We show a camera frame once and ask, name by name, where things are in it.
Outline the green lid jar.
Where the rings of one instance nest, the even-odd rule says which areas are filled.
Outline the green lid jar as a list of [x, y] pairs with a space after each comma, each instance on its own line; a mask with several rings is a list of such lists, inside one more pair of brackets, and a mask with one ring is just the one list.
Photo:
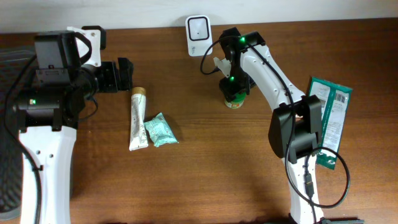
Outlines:
[[227, 100], [224, 101], [225, 105], [231, 109], [238, 109], [242, 107], [244, 100], [246, 98], [246, 93], [236, 94], [235, 99], [228, 102]]

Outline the mint green tissue pack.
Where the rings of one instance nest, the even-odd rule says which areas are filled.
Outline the mint green tissue pack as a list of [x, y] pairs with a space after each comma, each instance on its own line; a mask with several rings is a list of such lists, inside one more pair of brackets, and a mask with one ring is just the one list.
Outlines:
[[152, 120], [146, 121], [144, 123], [144, 127], [148, 131], [150, 139], [154, 143], [155, 147], [159, 147], [164, 144], [178, 143], [178, 140], [162, 113], [156, 115]]

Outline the white tube brown cap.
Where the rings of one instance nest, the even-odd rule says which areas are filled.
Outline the white tube brown cap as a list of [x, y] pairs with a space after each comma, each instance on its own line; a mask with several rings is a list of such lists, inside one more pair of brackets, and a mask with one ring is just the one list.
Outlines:
[[146, 112], [146, 89], [135, 87], [131, 96], [131, 135], [129, 150], [135, 151], [148, 146], [144, 117]]

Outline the green 3M wipes package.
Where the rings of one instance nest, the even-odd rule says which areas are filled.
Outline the green 3M wipes package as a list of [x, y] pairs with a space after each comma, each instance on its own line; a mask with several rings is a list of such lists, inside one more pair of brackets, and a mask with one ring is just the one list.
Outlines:
[[340, 149], [343, 128], [353, 89], [333, 82], [312, 77], [309, 95], [315, 95], [321, 102], [322, 140], [321, 147], [336, 153]]

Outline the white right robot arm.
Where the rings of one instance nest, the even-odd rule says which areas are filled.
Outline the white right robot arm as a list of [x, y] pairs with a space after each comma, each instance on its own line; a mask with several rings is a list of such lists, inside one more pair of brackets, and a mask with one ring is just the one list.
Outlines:
[[272, 110], [268, 138], [284, 163], [291, 221], [320, 223], [323, 211], [315, 180], [315, 153], [322, 135], [320, 100], [307, 96], [284, 75], [258, 32], [242, 35], [230, 28], [222, 32], [218, 43], [225, 58], [214, 62], [224, 74], [219, 88], [225, 100], [231, 103], [257, 86]]

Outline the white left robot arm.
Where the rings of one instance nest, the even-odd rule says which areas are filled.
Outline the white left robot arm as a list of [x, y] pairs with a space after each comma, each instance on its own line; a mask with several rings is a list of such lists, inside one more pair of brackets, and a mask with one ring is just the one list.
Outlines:
[[80, 113], [97, 93], [132, 89], [133, 63], [104, 62], [106, 31], [68, 27], [34, 39], [37, 87], [23, 88], [12, 139], [23, 158], [21, 223], [70, 223], [71, 169]]

